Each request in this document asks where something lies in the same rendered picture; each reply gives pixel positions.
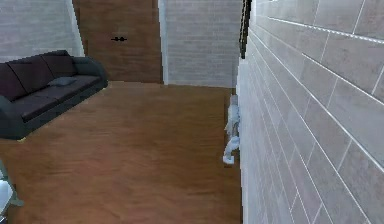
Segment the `dark grey sofa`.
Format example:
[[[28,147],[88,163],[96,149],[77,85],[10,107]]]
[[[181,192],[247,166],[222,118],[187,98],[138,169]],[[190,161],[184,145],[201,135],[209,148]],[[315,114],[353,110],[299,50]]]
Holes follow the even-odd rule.
[[[76,77],[67,86],[48,86]],[[0,138],[20,140],[108,86],[95,59],[55,50],[0,63]]]

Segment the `white grey chair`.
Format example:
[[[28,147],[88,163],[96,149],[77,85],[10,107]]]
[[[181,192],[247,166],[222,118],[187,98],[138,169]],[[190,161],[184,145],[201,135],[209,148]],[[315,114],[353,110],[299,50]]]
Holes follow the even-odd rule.
[[[18,197],[16,188],[0,159],[0,216],[5,216],[10,205],[21,207],[24,202]]]

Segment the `brown wooden door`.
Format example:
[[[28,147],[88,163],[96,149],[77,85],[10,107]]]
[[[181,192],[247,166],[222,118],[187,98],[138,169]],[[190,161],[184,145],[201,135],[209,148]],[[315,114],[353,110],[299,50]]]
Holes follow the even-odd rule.
[[[72,0],[84,54],[113,81],[163,81],[158,0]],[[112,41],[114,37],[127,40]]]

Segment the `dark framed picture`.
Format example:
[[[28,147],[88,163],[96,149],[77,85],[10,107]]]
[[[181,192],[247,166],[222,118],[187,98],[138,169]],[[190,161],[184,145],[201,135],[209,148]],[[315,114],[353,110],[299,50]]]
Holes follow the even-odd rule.
[[[240,36],[239,36],[239,50],[240,50],[240,57],[244,59],[245,53],[246,53],[252,0],[242,0],[242,2],[243,2],[243,7],[242,7],[242,17],[241,17],[241,26],[240,26]]]

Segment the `grey cushion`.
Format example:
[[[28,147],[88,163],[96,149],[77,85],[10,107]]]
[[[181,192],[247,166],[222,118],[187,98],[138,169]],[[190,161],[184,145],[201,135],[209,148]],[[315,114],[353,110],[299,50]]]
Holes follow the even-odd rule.
[[[67,86],[77,81],[76,77],[59,77],[48,83],[48,86]]]

